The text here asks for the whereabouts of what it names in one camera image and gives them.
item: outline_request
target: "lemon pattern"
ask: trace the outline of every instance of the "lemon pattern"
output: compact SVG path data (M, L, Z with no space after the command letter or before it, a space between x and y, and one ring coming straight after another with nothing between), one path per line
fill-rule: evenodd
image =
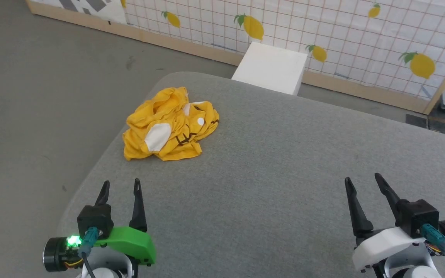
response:
M263 39L263 27L262 24L256 20L254 17L246 15L246 14L240 14L234 17L233 23L238 20L238 24L243 25L245 28L245 31L250 37L253 37L254 39Z
M369 11L369 17L377 17L380 13L380 5L377 3L374 3L372 9Z
M409 68L416 76L429 79L436 70L434 61L427 55L418 52L405 52L401 54L400 59L404 57L404 63L411 61Z
M327 53L320 46L316 46L314 44L307 46L305 49L312 53L312 56L316 58L317 61L325 62L327 59Z
M161 12L161 15L164 16L164 18L167 18L169 23L171 23L171 25L178 28L180 27L180 19L175 14L172 14L171 12L168 11L163 11Z

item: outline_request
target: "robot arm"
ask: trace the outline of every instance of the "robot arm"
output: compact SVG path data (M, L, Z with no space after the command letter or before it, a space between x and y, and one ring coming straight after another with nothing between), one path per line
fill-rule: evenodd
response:
M353 183L350 178L345 179L353 234L357 238L353 252L356 270L373 270L377 278L442 278L432 257L445 256L445 220L439 221L438 210L425 200L400 199L379 173L375 179L388 200L395 227L374 230L358 202ZM392 273L399 267L405 268Z
M42 255L47 271L81 268L81 278L137 278L139 265L155 264L156 249L146 233L140 180L135 179L135 203L128 227L114 227L108 197L109 181L105 181L94 206L86 205L76 218L80 236L49 239Z

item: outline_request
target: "white foam block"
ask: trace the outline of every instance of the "white foam block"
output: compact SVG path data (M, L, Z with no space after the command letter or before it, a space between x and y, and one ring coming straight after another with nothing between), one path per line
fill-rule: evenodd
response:
M297 95L307 54L252 42L231 79Z

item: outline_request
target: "black cable on floor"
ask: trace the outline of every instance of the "black cable on floor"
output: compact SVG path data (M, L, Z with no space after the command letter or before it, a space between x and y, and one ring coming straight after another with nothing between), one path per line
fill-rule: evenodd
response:
M87 254L85 252L82 252L82 259L83 259L83 264L85 264L85 267L87 268L87 272L90 275L90 278L95 278L94 272L92 271L90 264L88 264Z

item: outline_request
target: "green led light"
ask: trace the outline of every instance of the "green led light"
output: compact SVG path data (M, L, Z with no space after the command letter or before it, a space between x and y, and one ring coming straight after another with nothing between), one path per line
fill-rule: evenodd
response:
M79 236L70 236L66 239L66 244L68 247L77 248L82 244L82 240Z

